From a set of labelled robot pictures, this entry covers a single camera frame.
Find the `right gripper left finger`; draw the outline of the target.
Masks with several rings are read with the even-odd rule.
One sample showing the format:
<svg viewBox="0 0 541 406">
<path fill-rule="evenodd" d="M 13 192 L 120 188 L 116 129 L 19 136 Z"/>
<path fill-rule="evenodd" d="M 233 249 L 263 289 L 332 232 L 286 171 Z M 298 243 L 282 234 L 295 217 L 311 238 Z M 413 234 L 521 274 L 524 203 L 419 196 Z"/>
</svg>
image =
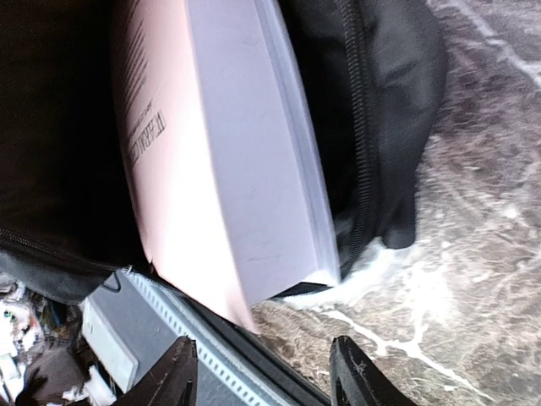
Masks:
<svg viewBox="0 0 541 406">
<path fill-rule="evenodd" d="M 195 406 L 198 383 L 196 342 L 178 337 L 118 406 Z"/>
</svg>

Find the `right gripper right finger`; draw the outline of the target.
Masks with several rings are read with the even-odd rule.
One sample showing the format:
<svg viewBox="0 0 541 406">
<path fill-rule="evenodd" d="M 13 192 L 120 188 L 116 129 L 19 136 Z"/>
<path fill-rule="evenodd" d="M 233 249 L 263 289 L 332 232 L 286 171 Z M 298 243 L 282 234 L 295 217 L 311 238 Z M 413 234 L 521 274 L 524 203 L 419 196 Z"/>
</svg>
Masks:
<svg viewBox="0 0 541 406">
<path fill-rule="evenodd" d="M 349 336 L 333 339 L 330 364 L 332 406 L 416 406 Z"/>
</svg>

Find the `black student bag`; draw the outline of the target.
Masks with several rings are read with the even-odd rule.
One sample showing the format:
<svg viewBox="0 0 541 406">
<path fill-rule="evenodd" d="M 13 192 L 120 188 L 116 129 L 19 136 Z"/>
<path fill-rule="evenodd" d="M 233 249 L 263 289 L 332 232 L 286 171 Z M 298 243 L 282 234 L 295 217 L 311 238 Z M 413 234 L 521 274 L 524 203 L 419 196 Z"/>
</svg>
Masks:
<svg viewBox="0 0 541 406">
<path fill-rule="evenodd" d="M 447 52 L 424 1 L 281 1 L 320 150 L 341 271 L 410 246 Z M 1 4 L 1 270 L 75 305 L 149 274 L 112 104 L 109 1 Z"/>
</svg>

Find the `pink book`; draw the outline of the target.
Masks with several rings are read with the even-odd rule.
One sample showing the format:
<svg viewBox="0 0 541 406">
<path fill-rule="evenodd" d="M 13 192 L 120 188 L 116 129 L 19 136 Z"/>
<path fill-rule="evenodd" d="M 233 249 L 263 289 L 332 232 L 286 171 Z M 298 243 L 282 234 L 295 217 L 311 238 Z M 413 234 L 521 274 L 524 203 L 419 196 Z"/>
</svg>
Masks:
<svg viewBox="0 0 541 406">
<path fill-rule="evenodd" d="M 112 85 L 157 274 L 254 331 L 253 305 L 340 281 L 314 128 L 275 1 L 118 1 Z"/>
</svg>

